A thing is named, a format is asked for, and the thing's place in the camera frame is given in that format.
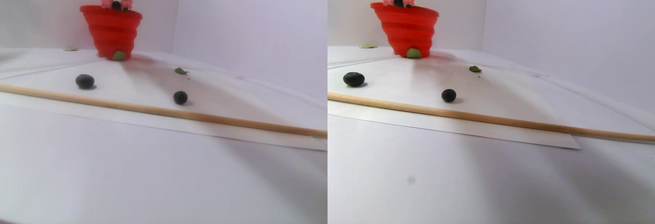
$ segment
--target white paper sheet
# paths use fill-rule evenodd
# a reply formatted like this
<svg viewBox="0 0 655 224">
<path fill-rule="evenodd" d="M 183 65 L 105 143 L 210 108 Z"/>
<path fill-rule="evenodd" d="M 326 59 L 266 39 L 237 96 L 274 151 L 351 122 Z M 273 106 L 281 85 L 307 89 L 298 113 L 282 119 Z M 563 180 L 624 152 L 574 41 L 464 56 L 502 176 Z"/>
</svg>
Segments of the white paper sheet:
<svg viewBox="0 0 655 224">
<path fill-rule="evenodd" d="M 134 59 L 126 62 L 108 60 L 93 62 L 98 59 L 95 51 L 27 50 L 19 56 L 0 61 L 0 70 L 8 70 L 0 72 L 0 83 L 215 116 L 325 130 L 325 111 L 315 106 L 293 100 L 243 80 L 217 74 L 210 70 L 211 68 L 200 69 L 206 68 L 206 66 L 171 54 L 135 54 L 134 56 Z M 170 64 L 172 62 L 185 62 L 180 63 L 180 66 L 188 67 L 187 70 L 190 73 L 187 75 L 176 74 L 174 68 L 178 66 Z M 57 63 L 63 63 L 60 65 L 63 68 L 52 68 L 52 65 Z M 96 87 L 92 90 L 79 89 L 75 84 L 75 77 L 79 74 L 92 75 L 96 81 Z M 189 95 L 189 101 L 184 105 L 177 105 L 173 102 L 173 93 L 177 91 L 185 91 Z M 326 139 L 311 136 L 289 135 L 288 133 L 154 116 L 7 93 L 0 93 L 0 102 L 119 123 L 264 144 L 327 150 Z"/>
<path fill-rule="evenodd" d="M 481 67 L 483 69 L 481 73 L 474 73 L 470 72 L 468 67 L 469 65 L 465 63 L 439 58 L 421 60 L 394 58 L 359 63 L 328 70 L 328 91 L 488 116 L 559 124 L 559 119 L 548 103 L 534 91 L 530 77 L 484 67 Z M 365 86 L 353 88 L 344 84 L 342 77 L 348 72 L 363 74 L 366 78 Z M 442 91 L 447 88 L 457 93 L 457 99 L 452 103 L 446 103 L 441 98 Z M 332 101 L 328 103 L 328 114 L 515 142 L 580 149 L 573 136 L 566 133 L 412 114 Z"/>
</svg>

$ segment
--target small dark object in hand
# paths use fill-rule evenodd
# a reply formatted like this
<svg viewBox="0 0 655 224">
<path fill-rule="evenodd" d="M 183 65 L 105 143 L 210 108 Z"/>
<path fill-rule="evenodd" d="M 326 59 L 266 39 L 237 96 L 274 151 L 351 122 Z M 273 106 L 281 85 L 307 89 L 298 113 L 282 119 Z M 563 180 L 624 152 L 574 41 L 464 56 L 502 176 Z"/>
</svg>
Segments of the small dark object in hand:
<svg viewBox="0 0 655 224">
<path fill-rule="evenodd" d="M 455 98 L 457 97 L 457 93 L 454 92 L 452 89 L 446 89 L 442 92 L 442 99 L 444 99 L 445 102 L 452 102 Z"/>
<path fill-rule="evenodd" d="M 400 7 L 400 8 L 405 7 L 405 5 L 403 4 L 403 0 L 394 0 L 394 4 L 396 5 L 396 7 Z"/>
<path fill-rule="evenodd" d="M 121 2 L 114 1 L 114 3 L 112 4 L 112 9 L 114 9 L 116 11 L 121 11 Z"/>
<path fill-rule="evenodd" d="M 90 75 L 82 74 L 77 76 L 77 78 L 75 79 L 75 83 L 80 88 L 86 89 L 86 88 L 91 88 L 93 86 L 93 83 L 95 83 L 95 80 Z"/>
</svg>

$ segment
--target white backdrop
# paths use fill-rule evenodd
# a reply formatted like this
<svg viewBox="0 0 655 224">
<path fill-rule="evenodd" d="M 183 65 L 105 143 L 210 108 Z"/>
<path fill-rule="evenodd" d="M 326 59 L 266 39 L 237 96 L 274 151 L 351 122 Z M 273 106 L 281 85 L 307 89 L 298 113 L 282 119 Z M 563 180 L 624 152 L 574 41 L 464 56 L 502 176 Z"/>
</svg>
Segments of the white backdrop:
<svg viewBox="0 0 655 224">
<path fill-rule="evenodd" d="M 370 8 L 381 0 L 328 0 L 328 46 L 389 46 Z M 416 0 L 439 12 L 433 47 L 482 50 L 486 0 Z"/>
<path fill-rule="evenodd" d="M 484 51 L 655 114 L 655 0 L 488 0 Z"/>
<path fill-rule="evenodd" d="M 0 0 L 0 47 L 94 49 L 79 7 L 100 0 Z M 172 51 L 178 0 L 134 0 L 143 14 L 135 51 Z"/>
<path fill-rule="evenodd" d="M 326 0 L 180 0 L 173 53 L 327 99 Z"/>
</svg>

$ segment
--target red bowl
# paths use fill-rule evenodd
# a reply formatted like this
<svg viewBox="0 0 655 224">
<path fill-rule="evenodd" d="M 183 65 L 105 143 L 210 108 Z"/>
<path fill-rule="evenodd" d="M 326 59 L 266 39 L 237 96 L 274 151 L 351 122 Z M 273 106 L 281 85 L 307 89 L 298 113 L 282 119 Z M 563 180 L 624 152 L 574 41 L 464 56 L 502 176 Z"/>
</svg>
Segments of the red bowl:
<svg viewBox="0 0 655 224">
<path fill-rule="evenodd" d="M 112 60 L 116 51 L 123 51 L 125 60 L 132 57 L 136 28 L 143 15 L 135 11 L 102 9 L 98 5 L 84 5 L 80 12 L 89 24 L 98 56 Z"/>
<path fill-rule="evenodd" d="M 434 25 L 439 13 L 424 7 L 400 8 L 381 2 L 370 4 L 382 23 L 382 29 L 395 54 L 407 58 L 408 49 L 419 49 L 421 57 L 430 56 Z"/>
</svg>

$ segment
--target black ball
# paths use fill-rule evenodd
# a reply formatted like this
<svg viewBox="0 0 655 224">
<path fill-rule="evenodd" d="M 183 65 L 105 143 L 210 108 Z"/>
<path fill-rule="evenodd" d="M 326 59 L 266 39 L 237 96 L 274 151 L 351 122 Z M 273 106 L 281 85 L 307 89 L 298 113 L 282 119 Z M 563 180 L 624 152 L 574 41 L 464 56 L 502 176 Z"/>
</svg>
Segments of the black ball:
<svg viewBox="0 0 655 224">
<path fill-rule="evenodd" d="M 114 3 L 112 4 L 112 9 L 114 9 L 115 11 L 121 11 L 121 2 L 114 1 Z"/>
<path fill-rule="evenodd" d="M 95 82 L 93 77 L 87 74 L 78 75 L 75 79 L 75 83 L 80 88 L 91 88 Z"/>
<path fill-rule="evenodd" d="M 348 72 L 343 76 L 343 82 L 348 84 L 348 86 L 360 86 L 364 83 L 364 75 L 358 74 L 357 72 Z"/>
<path fill-rule="evenodd" d="M 452 89 L 446 89 L 442 92 L 442 99 L 445 102 L 452 102 L 457 97 L 457 93 Z"/>
<path fill-rule="evenodd" d="M 396 5 L 396 7 L 400 7 L 400 8 L 405 7 L 405 5 L 403 4 L 403 0 L 394 0 L 394 4 Z"/>
<path fill-rule="evenodd" d="M 189 100 L 189 96 L 187 96 L 187 93 L 184 91 L 177 91 L 175 92 L 175 95 L 173 95 L 173 100 L 175 100 L 175 103 L 178 105 L 182 105 L 183 103 L 186 103 L 187 100 Z"/>
</svg>

